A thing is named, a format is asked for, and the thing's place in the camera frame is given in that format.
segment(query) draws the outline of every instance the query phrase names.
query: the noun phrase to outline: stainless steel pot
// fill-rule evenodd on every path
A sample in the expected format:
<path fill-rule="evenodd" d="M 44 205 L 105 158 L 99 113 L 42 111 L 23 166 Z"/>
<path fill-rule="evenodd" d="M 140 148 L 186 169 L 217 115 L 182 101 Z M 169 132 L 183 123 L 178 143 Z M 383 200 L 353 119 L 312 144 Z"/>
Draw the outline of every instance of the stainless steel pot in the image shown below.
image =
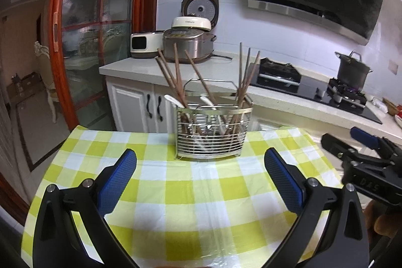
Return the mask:
<path fill-rule="evenodd" d="M 214 34 L 201 29 L 172 28 L 163 34 L 163 54 L 167 60 L 174 61 L 173 44 L 177 44 L 181 63 L 189 63 L 184 50 L 187 50 L 195 63 L 199 63 L 212 55 L 215 40 Z"/>
<path fill-rule="evenodd" d="M 353 58 L 353 54 L 358 55 L 359 60 Z M 361 54 L 358 52 L 352 51 L 349 56 L 335 52 L 335 55 L 340 59 L 338 80 L 361 91 L 366 82 L 367 74 L 373 70 L 361 61 Z"/>

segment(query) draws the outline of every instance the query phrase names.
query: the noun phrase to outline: screw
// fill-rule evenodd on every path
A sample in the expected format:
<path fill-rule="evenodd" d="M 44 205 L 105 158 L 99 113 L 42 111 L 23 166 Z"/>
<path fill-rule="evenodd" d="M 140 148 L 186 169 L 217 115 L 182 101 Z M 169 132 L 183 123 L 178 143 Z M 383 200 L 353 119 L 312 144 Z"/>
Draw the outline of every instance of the screw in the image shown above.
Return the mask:
<path fill-rule="evenodd" d="M 346 189 L 347 189 L 349 192 L 353 192 L 353 191 L 355 190 L 355 187 L 353 186 L 353 184 L 348 183 L 348 184 L 346 184 Z"/>
<path fill-rule="evenodd" d="M 89 188 L 92 186 L 93 183 L 94 183 L 94 180 L 92 178 L 87 178 L 85 181 L 82 182 L 82 186 L 84 188 Z"/>
<path fill-rule="evenodd" d="M 46 188 L 46 191 L 48 191 L 49 193 L 52 193 L 55 189 L 56 189 L 56 185 L 50 184 L 50 185 Z"/>
<path fill-rule="evenodd" d="M 316 186 L 318 186 L 318 181 L 317 181 L 317 179 L 315 179 L 315 178 L 309 178 L 309 179 L 308 179 L 308 183 L 309 183 L 313 188 L 315 188 Z"/>

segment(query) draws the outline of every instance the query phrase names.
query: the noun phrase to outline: cardboard box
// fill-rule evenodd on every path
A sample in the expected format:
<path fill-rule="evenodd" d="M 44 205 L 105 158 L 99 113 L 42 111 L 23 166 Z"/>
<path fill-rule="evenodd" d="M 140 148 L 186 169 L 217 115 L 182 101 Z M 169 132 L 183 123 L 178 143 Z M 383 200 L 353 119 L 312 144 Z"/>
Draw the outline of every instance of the cardboard box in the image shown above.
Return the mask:
<path fill-rule="evenodd" d="M 7 93 L 9 94 L 11 105 L 16 105 L 35 93 L 42 91 L 45 85 L 41 81 L 39 74 L 33 72 L 21 80 L 21 87 L 23 91 L 19 92 L 14 83 L 7 86 Z"/>

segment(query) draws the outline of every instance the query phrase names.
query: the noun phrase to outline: white lid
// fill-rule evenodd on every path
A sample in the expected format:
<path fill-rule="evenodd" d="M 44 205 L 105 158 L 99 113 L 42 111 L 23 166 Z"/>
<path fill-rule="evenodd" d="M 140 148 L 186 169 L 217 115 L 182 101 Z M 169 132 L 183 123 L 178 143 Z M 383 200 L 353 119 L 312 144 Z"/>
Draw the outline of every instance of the white lid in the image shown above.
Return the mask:
<path fill-rule="evenodd" d="M 205 31 L 212 29 L 211 22 L 208 19 L 195 16 L 179 16 L 178 18 L 174 18 L 172 28 L 197 28 Z"/>

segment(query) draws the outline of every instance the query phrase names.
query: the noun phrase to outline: yellow checkered tablecloth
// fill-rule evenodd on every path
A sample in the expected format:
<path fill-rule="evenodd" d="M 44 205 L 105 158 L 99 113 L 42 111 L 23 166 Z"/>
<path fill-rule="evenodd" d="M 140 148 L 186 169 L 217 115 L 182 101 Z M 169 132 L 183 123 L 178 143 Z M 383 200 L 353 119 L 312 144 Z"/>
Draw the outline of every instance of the yellow checkered tablecloth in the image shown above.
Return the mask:
<path fill-rule="evenodd" d="M 25 223 L 21 256 L 33 266 L 36 217 L 47 185 L 70 188 L 86 178 L 95 179 L 130 148 L 137 154 L 137 169 L 105 219 L 140 267 L 259 268 L 296 219 L 264 168 L 264 153 L 272 146 L 305 177 L 341 186 L 331 163 L 298 128 L 249 132 L 240 157 L 209 161 L 176 160 L 173 134 L 76 128 L 36 192 Z M 100 261 L 80 216 L 73 216 L 88 254 Z M 311 256 L 326 219 L 322 214 L 304 257 Z"/>

